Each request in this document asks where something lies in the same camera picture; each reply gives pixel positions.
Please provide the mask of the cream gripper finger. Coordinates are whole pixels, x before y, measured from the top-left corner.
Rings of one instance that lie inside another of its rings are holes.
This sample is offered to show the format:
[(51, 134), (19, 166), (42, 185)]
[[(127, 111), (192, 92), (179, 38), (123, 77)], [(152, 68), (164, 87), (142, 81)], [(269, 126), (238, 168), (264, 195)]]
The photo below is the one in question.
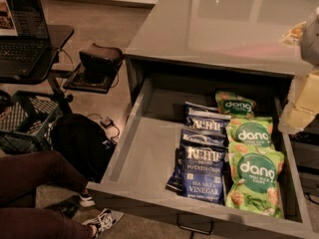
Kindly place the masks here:
[(288, 46), (299, 46), (305, 25), (305, 21), (296, 24), (280, 37), (279, 42)]
[(288, 103), (281, 114), (278, 129), (283, 133), (298, 133), (319, 114), (319, 71), (296, 76), (288, 93)]

